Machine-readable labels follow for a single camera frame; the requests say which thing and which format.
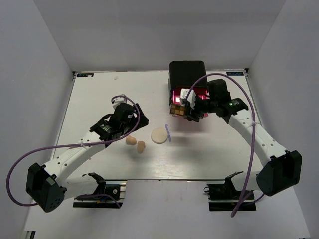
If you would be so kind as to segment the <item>round beige powder puff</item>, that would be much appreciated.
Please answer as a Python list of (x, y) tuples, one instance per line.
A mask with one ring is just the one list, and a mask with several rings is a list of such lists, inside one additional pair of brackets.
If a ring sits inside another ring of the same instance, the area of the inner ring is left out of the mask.
[(155, 128), (151, 132), (151, 140), (156, 144), (163, 144), (168, 139), (168, 133), (165, 128)]

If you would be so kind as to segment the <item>black drawer organizer cabinet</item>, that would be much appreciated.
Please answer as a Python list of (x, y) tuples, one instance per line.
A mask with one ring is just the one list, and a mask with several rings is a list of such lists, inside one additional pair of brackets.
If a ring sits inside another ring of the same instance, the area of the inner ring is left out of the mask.
[(172, 93), (176, 88), (190, 88), (205, 75), (206, 69), (203, 61), (172, 61), (169, 64), (169, 90)]

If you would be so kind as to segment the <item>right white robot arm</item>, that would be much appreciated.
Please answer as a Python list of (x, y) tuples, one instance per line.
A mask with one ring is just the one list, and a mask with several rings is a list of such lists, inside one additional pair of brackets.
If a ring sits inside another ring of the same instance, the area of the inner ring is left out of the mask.
[(261, 191), (273, 196), (299, 183), (302, 156), (298, 151), (289, 151), (280, 145), (257, 123), (250, 99), (231, 98), (223, 79), (207, 83), (208, 96), (204, 99), (194, 88), (182, 89), (180, 93), (186, 108), (185, 117), (198, 122), (205, 114), (216, 114), (251, 147), (247, 171), (225, 179), (228, 197), (238, 198), (244, 191)]

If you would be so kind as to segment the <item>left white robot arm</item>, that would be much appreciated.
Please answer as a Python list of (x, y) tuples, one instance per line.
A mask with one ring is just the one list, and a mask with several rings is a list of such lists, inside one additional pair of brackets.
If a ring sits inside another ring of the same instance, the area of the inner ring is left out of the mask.
[(104, 178), (85, 173), (79, 178), (70, 175), (95, 154), (106, 149), (113, 140), (149, 124), (139, 105), (120, 103), (112, 114), (103, 116), (79, 141), (56, 159), (28, 169), (26, 192), (46, 212), (55, 210), (65, 199), (99, 200), (116, 203), (119, 193), (106, 189)]

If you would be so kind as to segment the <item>beige makeup sponge left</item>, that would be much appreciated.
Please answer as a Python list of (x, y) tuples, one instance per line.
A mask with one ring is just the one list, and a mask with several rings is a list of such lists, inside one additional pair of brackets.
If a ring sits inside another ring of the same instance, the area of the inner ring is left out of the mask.
[(125, 138), (125, 142), (126, 142), (127, 145), (136, 145), (137, 144), (137, 140), (134, 137), (130, 136), (130, 135), (128, 135)]

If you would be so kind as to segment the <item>beige makeup sponge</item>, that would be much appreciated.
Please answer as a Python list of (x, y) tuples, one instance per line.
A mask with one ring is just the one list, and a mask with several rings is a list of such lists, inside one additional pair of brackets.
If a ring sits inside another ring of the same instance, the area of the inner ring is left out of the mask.
[(145, 147), (146, 147), (146, 143), (144, 141), (138, 141), (137, 142), (137, 152), (139, 154), (143, 153)]
[(125, 142), (126, 142), (127, 145), (136, 145), (137, 144), (137, 140), (134, 137), (130, 136), (130, 135), (128, 135), (125, 138)]

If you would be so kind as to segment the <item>beige makeup sponge right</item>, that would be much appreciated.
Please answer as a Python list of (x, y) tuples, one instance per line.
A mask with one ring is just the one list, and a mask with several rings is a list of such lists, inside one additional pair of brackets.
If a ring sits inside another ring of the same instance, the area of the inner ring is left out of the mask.
[(146, 143), (144, 141), (138, 141), (137, 142), (137, 152), (139, 154), (143, 153), (145, 147), (146, 147)]

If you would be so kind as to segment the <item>purple eyebrow razor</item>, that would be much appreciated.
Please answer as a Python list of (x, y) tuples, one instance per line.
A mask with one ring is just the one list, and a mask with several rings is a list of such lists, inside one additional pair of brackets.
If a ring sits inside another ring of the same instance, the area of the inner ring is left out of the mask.
[(170, 135), (170, 132), (169, 132), (168, 124), (165, 124), (165, 129), (166, 129), (166, 132), (167, 132), (168, 141), (171, 142), (171, 135)]

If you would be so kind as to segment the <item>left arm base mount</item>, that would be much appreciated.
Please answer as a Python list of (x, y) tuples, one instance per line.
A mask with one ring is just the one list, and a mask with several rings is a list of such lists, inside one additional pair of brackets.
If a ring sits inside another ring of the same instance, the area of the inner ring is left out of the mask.
[(124, 203), (127, 181), (109, 181), (96, 173), (82, 175), (79, 189), (88, 192), (76, 193), (74, 208), (119, 209)]

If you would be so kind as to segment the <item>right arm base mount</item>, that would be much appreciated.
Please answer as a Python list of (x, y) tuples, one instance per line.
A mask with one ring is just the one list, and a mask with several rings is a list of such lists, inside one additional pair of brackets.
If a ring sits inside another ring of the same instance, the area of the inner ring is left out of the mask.
[[(223, 180), (208, 181), (203, 191), (208, 196), (208, 205), (211, 212), (231, 212), (237, 206), (246, 173), (235, 172)], [(244, 192), (244, 202), (239, 207), (239, 211), (255, 211), (254, 191), (259, 187), (256, 181), (256, 174), (252, 173), (249, 177), (246, 191)]]

